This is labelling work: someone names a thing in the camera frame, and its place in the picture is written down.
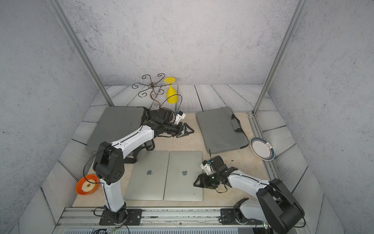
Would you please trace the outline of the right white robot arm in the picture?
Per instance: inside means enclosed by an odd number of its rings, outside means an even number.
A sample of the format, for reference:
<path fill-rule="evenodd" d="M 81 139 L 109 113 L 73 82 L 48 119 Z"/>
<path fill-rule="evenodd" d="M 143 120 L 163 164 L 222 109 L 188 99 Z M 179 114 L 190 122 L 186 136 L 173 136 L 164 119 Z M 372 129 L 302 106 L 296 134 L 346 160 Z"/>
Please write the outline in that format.
<path fill-rule="evenodd" d="M 220 217 L 223 225 L 238 223 L 246 225 L 250 220 L 267 223 L 278 234 L 287 234 L 304 220 L 305 212 L 284 183 L 275 178 L 263 180 L 249 176 L 236 167 L 227 167 L 220 156 L 201 164 L 204 173 L 194 182 L 194 187 L 216 190 L 219 185 L 226 189 L 239 189 L 258 202 L 243 198 L 233 206 L 231 214 Z"/>

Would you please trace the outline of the silver apple laptop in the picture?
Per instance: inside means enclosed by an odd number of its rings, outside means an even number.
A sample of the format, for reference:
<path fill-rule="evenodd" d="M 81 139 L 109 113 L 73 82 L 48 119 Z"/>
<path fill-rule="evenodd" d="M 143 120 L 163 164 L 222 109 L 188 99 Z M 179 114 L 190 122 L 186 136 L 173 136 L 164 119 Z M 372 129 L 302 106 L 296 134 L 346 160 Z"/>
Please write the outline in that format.
<path fill-rule="evenodd" d="M 140 151 L 125 193 L 125 200 L 162 201 L 169 151 Z"/>

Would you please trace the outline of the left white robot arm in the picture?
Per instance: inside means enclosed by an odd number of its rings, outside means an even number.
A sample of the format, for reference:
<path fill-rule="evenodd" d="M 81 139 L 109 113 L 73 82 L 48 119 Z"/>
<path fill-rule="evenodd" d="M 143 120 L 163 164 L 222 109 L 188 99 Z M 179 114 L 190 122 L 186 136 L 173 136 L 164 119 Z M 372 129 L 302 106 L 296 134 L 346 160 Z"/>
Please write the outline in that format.
<path fill-rule="evenodd" d="M 187 123 L 182 123 L 185 114 L 174 113 L 165 108 L 145 109 L 140 127 L 127 136 L 111 143 L 102 142 L 94 155 L 93 170 L 99 178 L 106 199 L 105 211 L 118 217 L 125 214 L 126 203 L 122 196 L 120 180 L 125 173 L 126 163 L 135 163 L 137 154 L 154 149 L 154 138 L 167 134 L 168 137 L 184 137 L 194 133 Z"/>

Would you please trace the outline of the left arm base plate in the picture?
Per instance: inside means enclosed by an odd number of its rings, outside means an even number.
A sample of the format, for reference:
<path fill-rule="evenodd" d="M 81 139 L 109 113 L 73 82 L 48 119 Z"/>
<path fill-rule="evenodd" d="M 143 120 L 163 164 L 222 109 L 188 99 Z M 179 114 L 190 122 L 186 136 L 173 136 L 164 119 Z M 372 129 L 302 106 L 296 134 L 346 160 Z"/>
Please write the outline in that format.
<path fill-rule="evenodd" d="M 139 226 L 142 216 L 142 209 L 121 209 L 114 213 L 105 208 L 99 222 L 100 226 Z"/>

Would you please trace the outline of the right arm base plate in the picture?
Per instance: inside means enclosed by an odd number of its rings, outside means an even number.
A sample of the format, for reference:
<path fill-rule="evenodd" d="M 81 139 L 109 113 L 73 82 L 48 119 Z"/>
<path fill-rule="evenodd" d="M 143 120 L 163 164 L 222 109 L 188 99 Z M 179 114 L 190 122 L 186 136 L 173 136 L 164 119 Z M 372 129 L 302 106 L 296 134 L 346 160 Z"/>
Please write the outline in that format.
<path fill-rule="evenodd" d="M 235 208 L 222 208 L 220 210 L 219 223 L 223 225 L 260 225 L 263 222 L 256 219 L 247 219 L 239 209 Z"/>

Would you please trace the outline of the grey zippered laptop bag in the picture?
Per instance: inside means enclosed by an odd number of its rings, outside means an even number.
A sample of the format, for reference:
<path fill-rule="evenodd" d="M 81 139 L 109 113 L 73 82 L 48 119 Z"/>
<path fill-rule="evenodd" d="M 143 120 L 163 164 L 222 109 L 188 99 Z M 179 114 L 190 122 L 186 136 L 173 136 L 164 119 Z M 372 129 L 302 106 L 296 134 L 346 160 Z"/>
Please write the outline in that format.
<path fill-rule="evenodd" d="M 102 142 L 111 143 L 137 130 L 147 118 L 144 107 L 108 107 L 101 116 L 87 149 L 96 152 Z"/>

